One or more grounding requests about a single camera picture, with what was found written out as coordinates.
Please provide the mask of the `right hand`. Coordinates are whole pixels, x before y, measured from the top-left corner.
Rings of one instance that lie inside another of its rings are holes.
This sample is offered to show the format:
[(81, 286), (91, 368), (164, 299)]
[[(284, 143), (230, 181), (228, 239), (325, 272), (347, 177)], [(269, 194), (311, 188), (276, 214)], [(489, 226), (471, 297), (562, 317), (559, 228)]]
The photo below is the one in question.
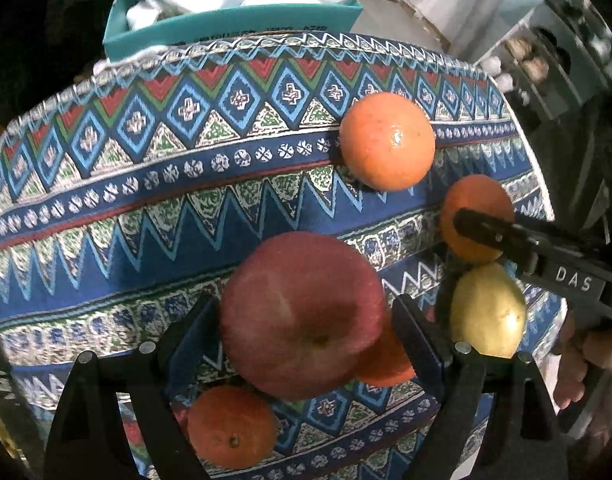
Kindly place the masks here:
[(580, 401), (586, 393), (583, 381), (589, 366), (606, 370), (610, 382), (590, 422), (588, 433), (608, 441), (612, 436), (612, 325), (583, 332), (577, 327), (575, 312), (569, 311), (560, 330), (560, 344), (562, 357), (553, 393), (554, 402), (563, 410)]

